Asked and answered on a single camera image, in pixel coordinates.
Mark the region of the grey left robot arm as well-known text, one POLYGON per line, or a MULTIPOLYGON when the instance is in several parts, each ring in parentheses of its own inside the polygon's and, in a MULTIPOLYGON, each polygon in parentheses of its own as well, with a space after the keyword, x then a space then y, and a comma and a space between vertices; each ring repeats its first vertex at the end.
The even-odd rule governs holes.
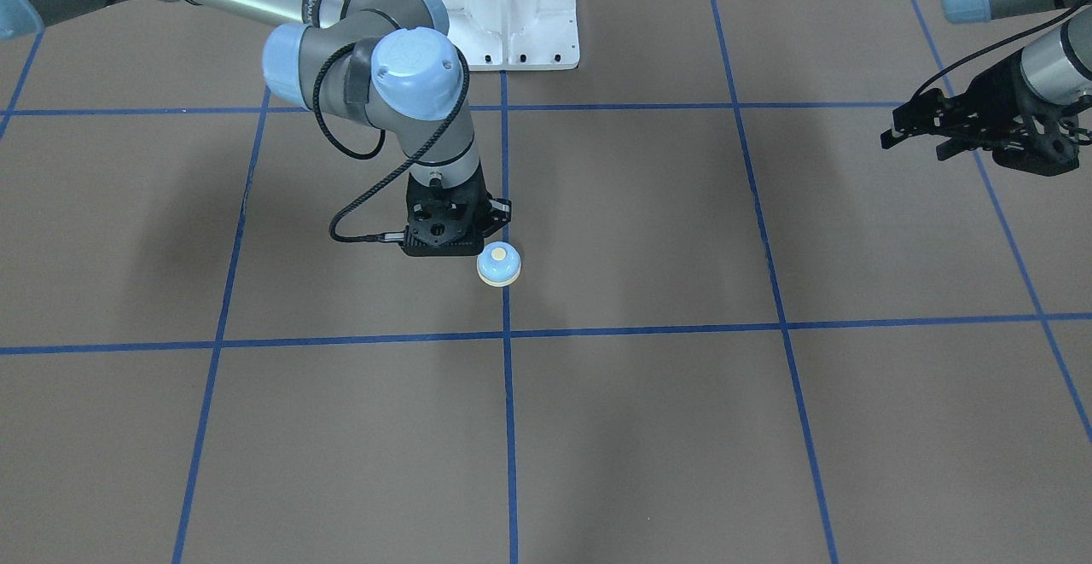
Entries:
POLYGON ((1025 47, 987 67, 960 95, 943 95, 929 78, 892 113, 880 137, 894 148, 918 136, 941 137, 939 160, 982 149, 1008 171, 1056 177, 1079 167, 1089 145, 1080 124, 1091 94, 1089 0, 941 0, 952 24, 986 23, 1053 12, 1019 32, 1025 47))

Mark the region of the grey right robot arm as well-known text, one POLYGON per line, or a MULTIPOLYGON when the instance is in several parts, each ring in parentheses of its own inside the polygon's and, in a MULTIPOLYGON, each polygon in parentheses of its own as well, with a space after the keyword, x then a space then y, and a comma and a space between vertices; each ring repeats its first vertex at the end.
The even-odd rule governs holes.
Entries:
MULTIPOLYGON (((3 0, 3 39, 134 0, 3 0)), ((486 187, 468 109, 468 60, 441 0, 155 0, 272 26, 261 67, 270 93, 311 111, 328 143, 370 160, 397 140, 405 160, 344 205, 328 233, 394 244, 415 257, 479 256, 510 222, 486 187)))

